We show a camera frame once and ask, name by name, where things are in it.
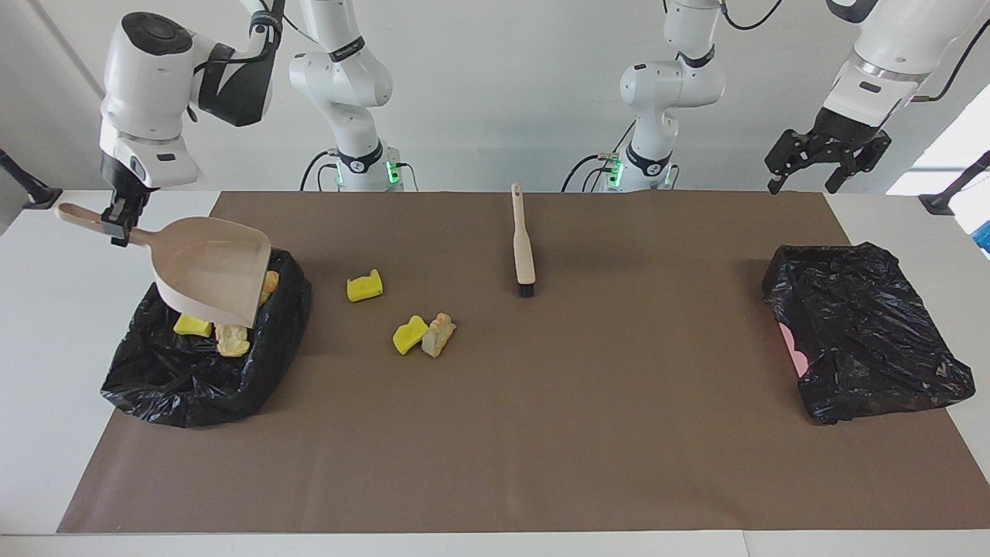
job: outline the brush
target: brush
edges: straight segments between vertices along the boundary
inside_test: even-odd
[[[536,294],[537,270],[533,265],[533,246],[526,231],[526,214],[523,211],[523,187],[512,184],[512,212],[516,219],[516,232],[512,237],[512,249],[516,254],[516,281],[519,297],[531,298]]]

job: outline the green led light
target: green led light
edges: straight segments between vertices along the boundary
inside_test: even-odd
[[[615,182],[616,186],[618,186],[620,183],[622,183],[622,173],[625,170],[626,170],[626,165],[623,165],[622,163],[617,163],[616,164],[615,179],[613,180]]]
[[[396,168],[395,163],[388,162],[385,163],[385,165],[388,167],[388,180],[391,181],[392,183],[399,183],[399,181],[402,179],[402,175],[399,174],[398,168]]]

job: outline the dustpan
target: dustpan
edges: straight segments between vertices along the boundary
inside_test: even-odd
[[[103,233],[100,215],[60,203],[61,220]],[[254,326],[271,241],[261,231],[212,217],[188,217],[158,232],[131,230],[151,254],[154,281],[172,309],[214,323]]]

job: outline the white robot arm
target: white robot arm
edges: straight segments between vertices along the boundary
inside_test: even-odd
[[[873,170],[890,137],[884,125],[911,102],[949,45],[987,0],[826,0],[836,16],[859,26],[859,40],[807,134],[787,130],[766,157],[777,193],[787,177],[817,163],[838,163],[830,193]]]
[[[378,137],[368,111],[392,97],[391,74],[365,45],[350,0],[301,0],[301,5],[307,31],[327,51],[296,55],[289,77],[330,123],[341,160],[339,185],[358,191],[399,188],[398,151]]]
[[[722,98],[726,73],[715,59],[718,0],[672,0],[663,34],[674,61],[638,63],[622,79],[623,100],[637,115],[633,139],[620,154],[605,191],[657,189],[670,162],[678,125],[671,108],[706,106]]]
[[[115,245],[127,246],[153,191],[197,179],[182,140],[182,116],[195,118],[191,106],[234,126],[254,124],[267,110],[285,0],[270,9],[260,0],[242,3],[254,10],[242,53],[148,12],[128,14],[114,31],[100,149],[114,187],[102,221]]]

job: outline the black garbage bag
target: black garbage bag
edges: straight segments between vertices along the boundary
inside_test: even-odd
[[[970,369],[882,248],[782,246],[763,294],[808,359],[798,389],[815,420],[940,408],[976,393]]]
[[[309,319],[312,287],[292,256],[272,250],[278,288],[249,330],[250,351],[225,358],[212,338],[177,335],[179,313],[152,284],[121,341],[101,392],[144,421],[176,427],[215,425],[255,414],[278,387]]]

